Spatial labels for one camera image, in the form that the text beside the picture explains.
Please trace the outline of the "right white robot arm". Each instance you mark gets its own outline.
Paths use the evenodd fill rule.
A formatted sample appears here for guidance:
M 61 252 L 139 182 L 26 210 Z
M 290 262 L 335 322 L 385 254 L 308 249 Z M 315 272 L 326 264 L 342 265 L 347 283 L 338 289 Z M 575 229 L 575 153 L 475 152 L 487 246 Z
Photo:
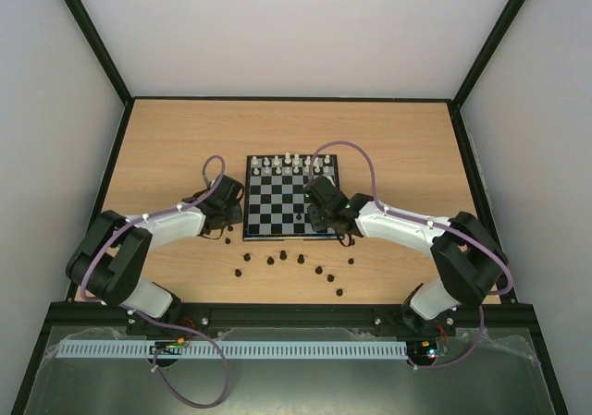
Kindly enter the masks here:
M 472 214 L 452 218 L 415 214 L 386 205 L 370 195 L 347 197 L 328 177 L 303 189 L 308 214 L 317 232 L 379 238 L 431 257 L 438 278 L 422 284 L 401 305 L 398 319 L 421 334 L 441 313 L 459 306 L 479 307 L 499 278 L 509 272 L 508 258 Z

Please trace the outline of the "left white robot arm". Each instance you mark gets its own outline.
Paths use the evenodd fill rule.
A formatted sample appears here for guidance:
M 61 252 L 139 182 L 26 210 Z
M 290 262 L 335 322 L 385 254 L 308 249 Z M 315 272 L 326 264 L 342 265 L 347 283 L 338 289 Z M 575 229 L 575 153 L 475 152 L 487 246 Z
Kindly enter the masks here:
M 142 278 L 149 251 L 236 225 L 242 219 L 243 193 L 243 184 L 221 175 L 207 189 L 163 211 L 142 215 L 103 212 L 68 261 L 66 276 L 80 287 L 84 299 L 161 319 L 175 296 Z

